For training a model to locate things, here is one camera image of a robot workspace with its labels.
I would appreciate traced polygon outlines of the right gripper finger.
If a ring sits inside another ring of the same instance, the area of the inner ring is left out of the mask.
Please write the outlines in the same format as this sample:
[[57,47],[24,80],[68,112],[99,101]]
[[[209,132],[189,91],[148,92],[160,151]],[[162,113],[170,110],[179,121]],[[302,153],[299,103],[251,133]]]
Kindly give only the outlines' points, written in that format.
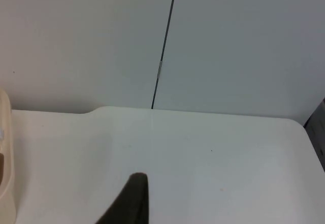
[[133,173],[97,223],[149,223],[149,184],[145,173]]

